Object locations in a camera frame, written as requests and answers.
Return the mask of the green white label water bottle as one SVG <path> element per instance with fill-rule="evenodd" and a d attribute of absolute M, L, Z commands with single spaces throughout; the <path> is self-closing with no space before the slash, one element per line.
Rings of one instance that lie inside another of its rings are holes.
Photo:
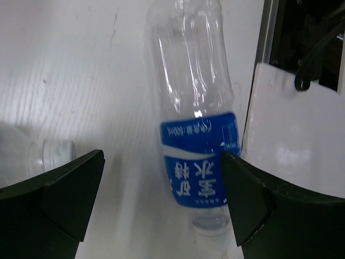
<path fill-rule="evenodd" d="M 76 158 L 72 140 L 34 141 L 17 127 L 1 122 L 1 187 L 25 181 Z"/>

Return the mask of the blue label clear water bottle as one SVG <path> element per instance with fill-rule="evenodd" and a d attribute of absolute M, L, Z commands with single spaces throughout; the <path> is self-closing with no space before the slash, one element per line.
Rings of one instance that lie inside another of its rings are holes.
<path fill-rule="evenodd" d="M 198 235 L 219 236 L 230 221 L 221 155 L 240 154 L 221 4 L 154 1 L 146 29 L 171 192 Z"/>

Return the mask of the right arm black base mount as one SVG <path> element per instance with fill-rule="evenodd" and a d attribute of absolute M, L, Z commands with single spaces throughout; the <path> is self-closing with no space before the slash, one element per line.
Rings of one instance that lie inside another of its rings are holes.
<path fill-rule="evenodd" d="M 256 61 L 340 92 L 344 82 L 344 1 L 265 1 Z"/>

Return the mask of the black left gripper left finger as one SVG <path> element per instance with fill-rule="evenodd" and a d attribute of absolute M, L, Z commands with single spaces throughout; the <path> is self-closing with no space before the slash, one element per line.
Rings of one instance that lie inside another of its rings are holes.
<path fill-rule="evenodd" d="M 105 165 L 95 149 L 1 189 L 1 258 L 75 258 Z"/>

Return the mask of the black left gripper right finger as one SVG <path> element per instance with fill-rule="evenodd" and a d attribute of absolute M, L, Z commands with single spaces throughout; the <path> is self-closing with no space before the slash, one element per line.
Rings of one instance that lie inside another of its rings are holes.
<path fill-rule="evenodd" d="M 223 152 L 221 173 L 245 258 L 344 258 L 344 199 L 317 193 Z"/>

